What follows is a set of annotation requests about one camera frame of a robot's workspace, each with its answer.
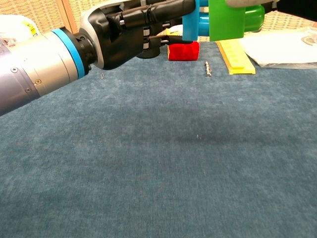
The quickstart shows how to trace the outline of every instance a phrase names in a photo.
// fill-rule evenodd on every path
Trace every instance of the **red block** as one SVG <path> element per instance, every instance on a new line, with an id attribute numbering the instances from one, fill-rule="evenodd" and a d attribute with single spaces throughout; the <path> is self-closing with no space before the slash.
<path id="1" fill-rule="evenodd" d="M 170 61 L 192 61 L 197 60 L 199 55 L 199 43 L 173 44 L 167 48 L 168 60 Z"/>

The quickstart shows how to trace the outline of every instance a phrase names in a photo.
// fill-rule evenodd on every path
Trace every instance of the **green object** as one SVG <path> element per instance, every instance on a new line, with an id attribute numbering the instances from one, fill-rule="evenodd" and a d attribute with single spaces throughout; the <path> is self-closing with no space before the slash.
<path id="1" fill-rule="evenodd" d="M 264 23 L 264 14 L 262 5 L 246 7 L 244 31 L 258 31 Z"/>
<path id="2" fill-rule="evenodd" d="M 229 7 L 225 0 L 209 0 L 210 41 L 242 38 L 246 8 Z"/>

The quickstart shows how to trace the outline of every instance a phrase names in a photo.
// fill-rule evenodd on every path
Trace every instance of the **table surface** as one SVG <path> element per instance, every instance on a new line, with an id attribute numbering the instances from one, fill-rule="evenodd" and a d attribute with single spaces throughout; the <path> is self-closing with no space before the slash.
<path id="1" fill-rule="evenodd" d="M 317 70 L 256 68 L 162 48 L 4 115 L 0 237 L 315 238 Z"/>

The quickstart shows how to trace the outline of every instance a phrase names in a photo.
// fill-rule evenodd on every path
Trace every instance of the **blue carpet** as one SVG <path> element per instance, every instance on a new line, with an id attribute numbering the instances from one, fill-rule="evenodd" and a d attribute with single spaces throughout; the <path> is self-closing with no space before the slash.
<path id="1" fill-rule="evenodd" d="M 101 72 L 0 118 L 1 238 L 316 237 L 317 70 Z"/>

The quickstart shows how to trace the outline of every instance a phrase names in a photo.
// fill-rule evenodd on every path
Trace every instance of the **white container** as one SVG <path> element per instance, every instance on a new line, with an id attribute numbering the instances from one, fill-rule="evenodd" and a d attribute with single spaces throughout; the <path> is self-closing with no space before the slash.
<path id="1" fill-rule="evenodd" d="M 0 46 L 14 45 L 40 34 L 36 24 L 22 15 L 0 15 Z"/>

